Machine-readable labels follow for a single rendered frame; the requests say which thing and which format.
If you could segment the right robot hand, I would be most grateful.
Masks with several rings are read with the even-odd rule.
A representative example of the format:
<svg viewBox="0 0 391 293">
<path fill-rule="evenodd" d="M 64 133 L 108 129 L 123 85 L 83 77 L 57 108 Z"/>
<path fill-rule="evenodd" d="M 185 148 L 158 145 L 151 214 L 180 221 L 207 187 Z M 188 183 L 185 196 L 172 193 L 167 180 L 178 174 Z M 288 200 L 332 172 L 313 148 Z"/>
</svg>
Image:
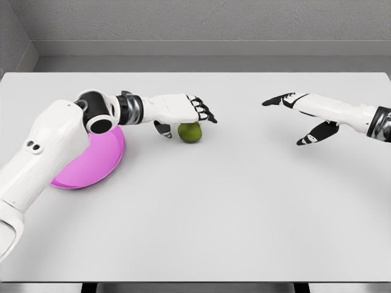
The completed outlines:
<svg viewBox="0 0 391 293">
<path fill-rule="evenodd" d="M 318 143 L 336 134 L 339 124 L 353 113 L 353 106 L 337 99 L 312 93 L 286 93 L 262 102 L 263 106 L 285 106 L 302 114 L 318 117 L 324 120 L 313 128 L 296 144 L 310 145 Z"/>
</svg>

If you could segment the pink plate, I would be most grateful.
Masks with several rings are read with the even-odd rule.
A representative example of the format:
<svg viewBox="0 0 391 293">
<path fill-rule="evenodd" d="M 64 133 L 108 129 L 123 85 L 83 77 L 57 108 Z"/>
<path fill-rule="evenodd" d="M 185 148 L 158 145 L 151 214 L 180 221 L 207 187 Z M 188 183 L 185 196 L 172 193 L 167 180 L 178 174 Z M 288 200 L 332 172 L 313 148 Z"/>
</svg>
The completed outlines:
<svg viewBox="0 0 391 293">
<path fill-rule="evenodd" d="M 104 134 L 90 134 L 89 146 L 68 164 L 52 181 L 59 189 L 82 189 L 105 179 L 118 166 L 125 150 L 121 127 Z"/>
</svg>

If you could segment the green apple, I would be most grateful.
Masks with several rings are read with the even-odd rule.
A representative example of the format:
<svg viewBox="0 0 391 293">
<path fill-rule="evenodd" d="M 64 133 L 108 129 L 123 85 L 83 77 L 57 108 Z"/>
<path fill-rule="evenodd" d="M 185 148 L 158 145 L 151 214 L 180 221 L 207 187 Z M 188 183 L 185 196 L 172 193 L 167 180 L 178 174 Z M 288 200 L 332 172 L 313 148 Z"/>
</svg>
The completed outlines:
<svg viewBox="0 0 391 293">
<path fill-rule="evenodd" d="M 197 121 L 180 124 L 177 131 L 180 139 L 187 143 L 196 143 L 202 138 L 202 129 Z"/>
</svg>

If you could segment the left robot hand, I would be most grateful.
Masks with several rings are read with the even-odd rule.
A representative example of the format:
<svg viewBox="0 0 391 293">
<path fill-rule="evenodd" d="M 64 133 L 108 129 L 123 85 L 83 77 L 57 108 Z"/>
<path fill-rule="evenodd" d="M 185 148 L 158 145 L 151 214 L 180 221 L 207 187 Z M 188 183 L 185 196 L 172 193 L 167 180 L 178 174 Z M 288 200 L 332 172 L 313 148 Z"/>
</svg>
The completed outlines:
<svg viewBox="0 0 391 293">
<path fill-rule="evenodd" d="M 209 107 L 197 96 L 186 94 L 160 95 L 150 98 L 153 124 L 162 136 L 171 139 L 171 125 L 197 121 L 217 123 Z"/>
</svg>

